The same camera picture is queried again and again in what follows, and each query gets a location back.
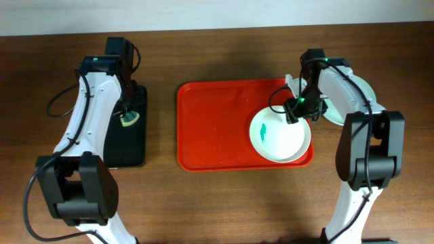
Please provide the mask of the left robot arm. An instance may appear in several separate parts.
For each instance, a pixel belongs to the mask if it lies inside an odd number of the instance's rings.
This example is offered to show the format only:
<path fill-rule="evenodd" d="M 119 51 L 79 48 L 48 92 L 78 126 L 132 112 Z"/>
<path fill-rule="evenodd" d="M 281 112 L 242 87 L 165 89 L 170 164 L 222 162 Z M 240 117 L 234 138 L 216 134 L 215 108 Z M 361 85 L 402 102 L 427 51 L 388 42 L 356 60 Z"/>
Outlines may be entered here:
<path fill-rule="evenodd" d="M 132 79 L 140 62 L 138 48 L 123 37 L 108 38 L 102 55 L 83 59 L 66 131 L 31 177 L 50 215 L 94 243 L 137 242 L 117 212 L 111 169 L 144 164 L 147 90 Z"/>

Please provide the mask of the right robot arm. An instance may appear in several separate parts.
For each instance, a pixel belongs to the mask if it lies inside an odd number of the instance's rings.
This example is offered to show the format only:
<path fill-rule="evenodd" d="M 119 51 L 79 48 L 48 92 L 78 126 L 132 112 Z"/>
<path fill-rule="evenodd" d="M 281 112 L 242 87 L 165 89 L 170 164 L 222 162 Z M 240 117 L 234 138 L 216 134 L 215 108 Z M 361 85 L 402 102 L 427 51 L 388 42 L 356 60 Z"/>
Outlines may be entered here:
<path fill-rule="evenodd" d="M 318 243 L 361 243 L 375 200 L 401 173 L 405 119 L 379 105 L 344 58 L 308 49 L 300 65 L 297 82 L 286 85 L 294 93 L 283 105 L 286 122 L 318 120 L 326 100 L 344 119 L 335 156 L 340 193 Z"/>

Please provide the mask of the light green plate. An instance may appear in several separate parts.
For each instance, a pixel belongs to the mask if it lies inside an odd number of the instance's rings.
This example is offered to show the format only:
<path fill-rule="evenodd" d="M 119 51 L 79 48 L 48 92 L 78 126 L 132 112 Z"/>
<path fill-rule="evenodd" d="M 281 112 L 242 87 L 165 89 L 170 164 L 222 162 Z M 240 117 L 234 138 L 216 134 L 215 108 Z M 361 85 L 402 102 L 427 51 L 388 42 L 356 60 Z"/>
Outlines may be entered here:
<path fill-rule="evenodd" d="M 370 86 L 370 84 L 363 80 L 362 78 L 358 77 L 358 76 L 352 76 L 351 77 L 352 80 L 358 82 L 359 86 L 364 88 L 369 96 L 373 99 L 373 101 L 376 101 L 376 95 L 374 93 L 374 90 L 372 89 L 372 87 Z M 340 115 L 340 113 L 338 112 L 338 110 L 336 109 L 336 107 L 332 104 L 330 99 L 325 99 L 324 102 L 326 103 L 326 105 L 328 106 L 327 111 L 325 111 L 323 113 L 323 116 L 330 122 L 336 124 L 336 125 L 340 125 L 343 126 L 344 125 L 344 118 Z"/>

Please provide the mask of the white plate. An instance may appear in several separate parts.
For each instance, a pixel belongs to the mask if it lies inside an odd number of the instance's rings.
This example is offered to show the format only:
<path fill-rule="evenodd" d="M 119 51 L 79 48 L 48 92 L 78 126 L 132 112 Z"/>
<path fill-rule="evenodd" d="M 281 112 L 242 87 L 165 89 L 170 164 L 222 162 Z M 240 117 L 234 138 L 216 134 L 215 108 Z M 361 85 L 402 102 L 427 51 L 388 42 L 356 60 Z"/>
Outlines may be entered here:
<path fill-rule="evenodd" d="M 285 114 L 275 113 L 269 107 L 253 117 L 249 135 L 255 151 L 275 163 L 301 158 L 311 144 L 311 129 L 306 119 L 288 124 Z"/>

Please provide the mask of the green yellow sponge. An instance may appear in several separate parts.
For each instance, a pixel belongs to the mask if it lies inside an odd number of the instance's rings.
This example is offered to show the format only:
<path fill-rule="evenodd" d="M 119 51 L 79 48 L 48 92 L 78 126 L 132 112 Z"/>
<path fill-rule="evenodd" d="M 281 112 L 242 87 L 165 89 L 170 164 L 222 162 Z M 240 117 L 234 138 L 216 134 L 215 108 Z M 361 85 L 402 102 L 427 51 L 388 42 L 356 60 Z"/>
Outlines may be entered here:
<path fill-rule="evenodd" d="M 140 114 L 132 110 L 130 112 L 126 112 L 125 114 L 123 114 L 120 119 L 123 127 L 129 127 L 135 124 L 135 122 L 137 122 L 139 118 L 140 118 Z"/>

